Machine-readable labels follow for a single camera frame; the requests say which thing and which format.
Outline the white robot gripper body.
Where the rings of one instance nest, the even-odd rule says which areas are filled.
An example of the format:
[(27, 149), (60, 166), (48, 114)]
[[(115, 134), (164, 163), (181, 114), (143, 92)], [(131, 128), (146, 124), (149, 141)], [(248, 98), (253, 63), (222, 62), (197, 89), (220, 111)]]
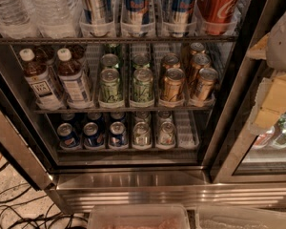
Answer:
[(286, 72), (286, 11), (270, 31), (266, 61), (269, 67)]

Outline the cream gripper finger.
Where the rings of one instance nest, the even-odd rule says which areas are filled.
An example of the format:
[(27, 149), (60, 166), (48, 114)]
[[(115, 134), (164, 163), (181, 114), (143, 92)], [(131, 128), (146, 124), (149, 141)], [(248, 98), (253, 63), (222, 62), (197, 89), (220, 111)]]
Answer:
[(261, 135), (270, 130), (286, 112), (286, 73), (263, 78), (255, 96), (255, 105), (249, 116), (248, 130)]
[(246, 52), (246, 55), (254, 60), (265, 60), (268, 39), (269, 39), (269, 33), (265, 34), (256, 44), (254, 44)]

